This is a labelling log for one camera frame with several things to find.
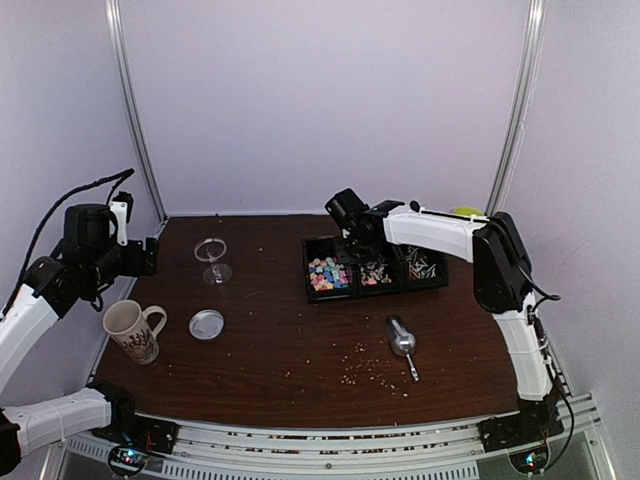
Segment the black three-compartment candy tray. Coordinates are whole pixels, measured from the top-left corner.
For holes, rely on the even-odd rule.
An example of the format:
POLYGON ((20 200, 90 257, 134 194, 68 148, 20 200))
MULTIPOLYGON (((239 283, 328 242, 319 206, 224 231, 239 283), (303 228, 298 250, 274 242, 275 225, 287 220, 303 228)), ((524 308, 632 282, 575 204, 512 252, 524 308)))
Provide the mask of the black three-compartment candy tray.
POLYGON ((441 253, 415 246, 389 245, 372 261, 340 260, 334 237, 301 241, 306 295, 311 303, 369 298, 445 287, 449 269, 441 253))

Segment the clear plastic cup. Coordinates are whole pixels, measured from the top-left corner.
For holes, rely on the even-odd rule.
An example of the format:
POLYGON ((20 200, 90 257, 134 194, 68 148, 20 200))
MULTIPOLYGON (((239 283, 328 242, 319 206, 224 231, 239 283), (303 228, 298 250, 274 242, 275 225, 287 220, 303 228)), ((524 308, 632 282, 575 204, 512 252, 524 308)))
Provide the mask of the clear plastic cup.
POLYGON ((228 246, 223 239, 209 237, 200 240, 194 246, 194 257, 205 265, 202 279, 206 284, 223 285, 231 279, 228 246))

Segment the metal scoop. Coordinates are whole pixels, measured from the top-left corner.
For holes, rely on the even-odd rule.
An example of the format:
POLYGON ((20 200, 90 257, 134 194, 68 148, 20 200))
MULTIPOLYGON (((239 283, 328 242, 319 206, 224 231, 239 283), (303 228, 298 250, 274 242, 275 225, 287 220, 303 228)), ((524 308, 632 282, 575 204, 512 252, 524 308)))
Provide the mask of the metal scoop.
POLYGON ((413 381, 419 382, 420 375, 412 358, 417 345, 415 336, 409 331, 398 315, 391 315, 386 318, 385 332, 391 351, 396 356, 402 357, 407 361, 413 381))

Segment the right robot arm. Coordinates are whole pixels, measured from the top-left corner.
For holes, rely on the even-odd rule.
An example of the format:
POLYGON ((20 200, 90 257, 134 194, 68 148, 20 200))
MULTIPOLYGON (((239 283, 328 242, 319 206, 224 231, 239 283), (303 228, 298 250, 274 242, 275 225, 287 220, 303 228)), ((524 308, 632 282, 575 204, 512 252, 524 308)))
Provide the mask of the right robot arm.
POLYGON ((513 419, 513 433, 530 442, 550 426, 560 393, 538 308, 555 297, 534 282, 531 260, 510 214, 456 215, 426 210, 417 201, 384 200, 370 206, 350 188, 335 194, 325 209, 354 261, 398 245, 471 264, 474 298, 497 322, 516 374, 520 413, 513 419))

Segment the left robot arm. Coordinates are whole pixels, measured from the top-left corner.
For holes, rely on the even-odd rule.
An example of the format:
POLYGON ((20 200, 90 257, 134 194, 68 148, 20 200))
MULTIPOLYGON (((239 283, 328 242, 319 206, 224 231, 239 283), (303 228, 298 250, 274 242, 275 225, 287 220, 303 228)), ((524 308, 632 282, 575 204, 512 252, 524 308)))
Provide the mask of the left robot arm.
MULTIPOLYGON (((71 206, 52 253, 34 261, 18 280, 1 315, 1 382, 7 384, 39 339, 80 300, 101 311, 103 292, 120 277, 152 276, 158 242, 131 240, 133 200, 125 192, 104 204, 71 206)), ((110 382, 40 403, 1 410, 1 472, 12 472, 33 451, 77 433, 103 430, 123 444, 144 433, 132 394, 110 382)))

